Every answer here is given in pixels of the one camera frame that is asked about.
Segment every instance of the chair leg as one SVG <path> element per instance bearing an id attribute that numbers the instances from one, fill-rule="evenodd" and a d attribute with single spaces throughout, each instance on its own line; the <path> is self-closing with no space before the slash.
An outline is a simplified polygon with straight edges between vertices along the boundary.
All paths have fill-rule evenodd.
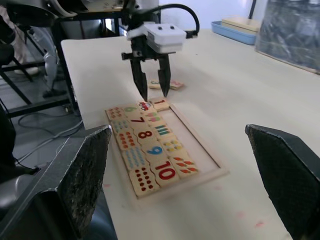
<path id="1" fill-rule="evenodd" d="M 20 70 L 24 73 L 27 79 L 29 79 L 30 82 L 33 82 L 32 77 L 27 73 L 27 71 L 24 69 L 24 67 L 18 62 L 18 60 L 14 57 L 13 60 L 14 63 L 20 68 Z"/>
<path id="2" fill-rule="evenodd" d="M 16 92 L 16 94 L 19 95 L 22 100 L 30 105 L 31 101 L 26 97 L 26 95 L 23 94 L 22 91 L 10 80 L 10 78 L 0 69 L 0 76 L 3 78 L 3 80 Z"/>

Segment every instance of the white table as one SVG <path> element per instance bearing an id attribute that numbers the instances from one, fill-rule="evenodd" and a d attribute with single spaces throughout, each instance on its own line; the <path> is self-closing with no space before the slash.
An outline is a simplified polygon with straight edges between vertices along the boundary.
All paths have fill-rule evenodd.
<path id="1" fill-rule="evenodd" d="M 124 37 L 62 43 L 87 129 L 107 123 L 104 110 L 140 100 Z M 170 56 L 172 78 L 187 87 L 168 99 L 226 163 L 230 174 L 143 210 L 133 210 L 108 151 L 105 196 L 120 240 L 289 240 L 264 189 L 246 124 L 301 137 L 320 155 L 319 76 L 254 52 L 209 30 Z M 157 78 L 158 63 L 143 65 Z M 150 97 L 160 96 L 150 91 Z"/>

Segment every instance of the loose puzzle piece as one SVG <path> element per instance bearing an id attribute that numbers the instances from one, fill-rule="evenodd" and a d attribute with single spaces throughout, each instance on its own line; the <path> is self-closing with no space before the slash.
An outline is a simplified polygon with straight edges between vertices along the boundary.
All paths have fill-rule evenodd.
<path id="1" fill-rule="evenodd" d="M 121 106 L 121 109 L 127 117 L 137 116 L 141 114 L 139 107 L 136 104 L 124 105 Z"/>
<path id="2" fill-rule="evenodd" d="M 161 86 L 160 86 L 160 83 L 158 81 L 151 81 L 149 84 L 148 84 L 148 87 L 150 89 L 161 89 Z"/>
<path id="3" fill-rule="evenodd" d="M 138 101 L 137 107 L 139 111 L 143 114 L 155 112 L 156 109 L 150 102 Z"/>
<path id="4" fill-rule="evenodd" d="M 133 147 L 122 152 L 122 158 L 128 171 L 148 165 L 147 159 L 140 147 Z"/>
<path id="5" fill-rule="evenodd" d="M 122 151 L 140 146 L 133 131 L 129 129 L 119 131 L 115 138 Z"/>
<path id="6" fill-rule="evenodd" d="M 170 108 L 167 100 L 164 97 L 152 98 L 149 100 L 149 102 L 152 103 L 153 107 L 158 112 L 168 110 Z"/>
<path id="7" fill-rule="evenodd" d="M 156 161 L 168 159 L 168 156 L 159 141 L 153 141 L 149 144 L 142 145 L 141 148 L 146 156 L 146 160 L 151 164 Z"/>
<path id="8" fill-rule="evenodd" d="M 150 169 L 155 175 L 156 182 L 161 187 L 179 181 L 179 175 L 168 159 L 153 162 Z"/>
<path id="9" fill-rule="evenodd" d="M 151 125 L 151 128 L 158 140 L 175 136 L 165 121 L 157 121 L 155 124 Z"/>
<path id="10" fill-rule="evenodd" d="M 105 113 L 110 121 L 123 120 L 127 118 L 124 111 L 120 107 L 110 108 L 106 110 Z"/>
<path id="11" fill-rule="evenodd" d="M 144 129 L 148 127 L 147 118 L 142 114 L 132 115 L 128 117 L 127 120 L 133 129 Z"/>
<path id="12" fill-rule="evenodd" d="M 136 136 L 138 143 L 141 145 L 157 141 L 156 134 L 151 130 L 150 127 L 134 128 L 133 133 Z"/>
<path id="13" fill-rule="evenodd" d="M 199 172 L 195 162 L 188 156 L 186 151 L 179 151 L 181 154 L 175 154 L 170 157 L 170 161 L 173 164 L 181 179 L 195 175 Z"/>
<path id="14" fill-rule="evenodd" d="M 150 126 L 157 125 L 159 122 L 163 122 L 163 118 L 155 111 L 144 115 L 146 123 Z"/>
<path id="15" fill-rule="evenodd" d="M 155 175 L 150 171 L 149 166 L 137 167 L 129 172 L 129 177 L 138 197 L 148 195 L 160 189 L 156 183 Z"/>
<path id="16" fill-rule="evenodd" d="M 112 125 L 112 130 L 115 132 L 117 135 L 119 131 L 122 130 L 131 130 L 129 127 L 129 122 L 127 120 L 114 120 L 111 122 Z"/>
<path id="17" fill-rule="evenodd" d="M 172 90 L 178 90 L 178 89 L 182 88 L 183 86 L 184 86 L 184 84 L 179 81 L 171 81 L 170 82 L 170 88 Z"/>
<path id="18" fill-rule="evenodd" d="M 168 137 L 160 140 L 164 150 L 171 157 L 174 156 L 176 151 L 183 150 L 184 147 L 175 137 Z"/>

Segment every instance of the number 7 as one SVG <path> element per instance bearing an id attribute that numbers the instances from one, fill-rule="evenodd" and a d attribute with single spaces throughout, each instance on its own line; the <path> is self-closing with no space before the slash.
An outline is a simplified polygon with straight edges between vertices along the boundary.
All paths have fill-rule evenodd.
<path id="1" fill-rule="evenodd" d="M 143 117 L 140 117 L 140 120 L 131 120 L 131 122 L 134 122 L 134 123 L 145 123 L 146 121 L 144 120 Z"/>

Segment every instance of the red number 10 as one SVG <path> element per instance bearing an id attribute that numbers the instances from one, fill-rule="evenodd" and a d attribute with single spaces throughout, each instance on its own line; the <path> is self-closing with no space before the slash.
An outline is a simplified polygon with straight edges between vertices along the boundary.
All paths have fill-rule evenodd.
<path id="1" fill-rule="evenodd" d="M 166 168 L 166 167 L 170 167 L 171 166 L 171 163 L 169 161 L 166 161 L 164 165 L 161 165 L 161 166 L 157 166 L 155 169 L 156 170 L 160 170 L 160 169 L 163 169 L 163 168 Z M 167 169 L 163 169 L 159 172 L 159 177 L 162 179 L 162 180 L 169 180 L 171 178 L 173 178 L 174 176 L 176 175 L 176 171 L 173 170 L 172 168 L 167 168 Z"/>

